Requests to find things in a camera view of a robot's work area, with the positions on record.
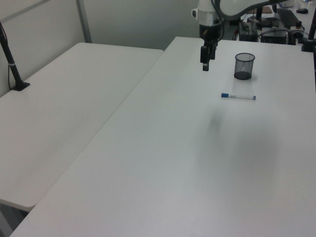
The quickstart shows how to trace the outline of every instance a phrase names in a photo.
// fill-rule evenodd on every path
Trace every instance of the white wall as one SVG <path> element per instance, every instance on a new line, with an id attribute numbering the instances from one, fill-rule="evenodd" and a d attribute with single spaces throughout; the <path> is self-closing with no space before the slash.
<path id="1" fill-rule="evenodd" d="M 84 42 L 76 0 L 50 0 L 2 24 L 22 80 Z M 7 92 L 7 60 L 0 48 L 0 97 Z"/>
<path id="2" fill-rule="evenodd" d="M 165 50 L 176 36 L 198 37 L 198 0 L 83 0 L 93 43 Z"/>

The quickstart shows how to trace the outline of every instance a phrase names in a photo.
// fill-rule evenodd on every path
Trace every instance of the desk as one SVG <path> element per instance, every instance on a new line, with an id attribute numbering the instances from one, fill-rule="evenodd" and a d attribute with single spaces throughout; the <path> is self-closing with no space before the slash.
<path id="1" fill-rule="evenodd" d="M 12 237 L 316 233 L 313 54 L 223 40 L 203 72 L 201 45 L 171 43 Z"/>
<path id="2" fill-rule="evenodd" d="M 79 43 L 0 98 L 0 203 L 30 211 L 161 54 Z"/>

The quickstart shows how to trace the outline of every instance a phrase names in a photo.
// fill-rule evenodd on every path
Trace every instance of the computer mouse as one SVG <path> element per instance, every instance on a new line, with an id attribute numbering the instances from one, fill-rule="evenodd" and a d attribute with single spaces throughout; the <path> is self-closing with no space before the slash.
<path id="1" fill-rule="evenodd" d="M 307 14 L 308 10 L 306 8 L 300 8 L 296 10 L 297 13 L 301 13 L 301 14 Z"/>

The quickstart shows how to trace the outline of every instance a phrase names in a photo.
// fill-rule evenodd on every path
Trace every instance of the black stand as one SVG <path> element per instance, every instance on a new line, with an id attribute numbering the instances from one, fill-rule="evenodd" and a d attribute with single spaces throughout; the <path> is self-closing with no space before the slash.
<path id="1" fill-rule="evenodd" d="M 4 54 L 6 56 L 6 59 L 8 61 L 9 67 L 11 68 L 12 74 L 13 74 L 14 79 L 15 79 L 15 87 L 13 87 L 12 90 L 21 91 L 21 90 L 25 89 L 26 87 L 28 87 L 30 84 L 27 82 L 23 82 L 21 77 L 20 77 L 19 71 L 15 65 L 14 60 L 13 60 L 13 57 L 12 57 L 12 54 L 11 54 L 11 51 L 10 51 L 10 48 L 8 45 L 8 41 L 7 41 L 6 35 L 4 33 L 1 22 L 0 22 L 0 43 L 1 43 L 2 49 L 4 51 Z"/>
<path id="2" fill-rule="evenodd" d="M 314 47 L 316 45 L 316 42 L 314 40 L 315 31 L 316 31 L 316 9 L 314 12 L 314 16 L 313 16 L 311 29 L 310 29 L 310 33 L 308 35 L 308 38 L 303 38 L 303 46 L 302 46 L 303 52 L 314 52 Z"/>

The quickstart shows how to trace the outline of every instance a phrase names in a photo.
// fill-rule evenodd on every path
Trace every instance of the electronic equipment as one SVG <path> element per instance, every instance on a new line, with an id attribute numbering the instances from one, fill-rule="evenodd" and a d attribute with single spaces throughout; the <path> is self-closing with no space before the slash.
<path id="1" fill-rule="evenodd" d="M 239 41 L 258 41 L 258 30 L 255 22 L 240 22 L 239 23 Z"/>
<path id="2" fill-rule="evenodd" d="M 286 44 L 286 37 L 284 28 L 262 28 L 261 31 L 261 43 Z"/>
<path id="3" fill-rule="evenodd" d="M 288 29 L 290 29 L 292 26 L 296 26 L 296 23 L 299 21 L 291 10 L 279 8 L 277 12 L 281 18 L 281 21 L 284 23 L 284 26 Z"/>

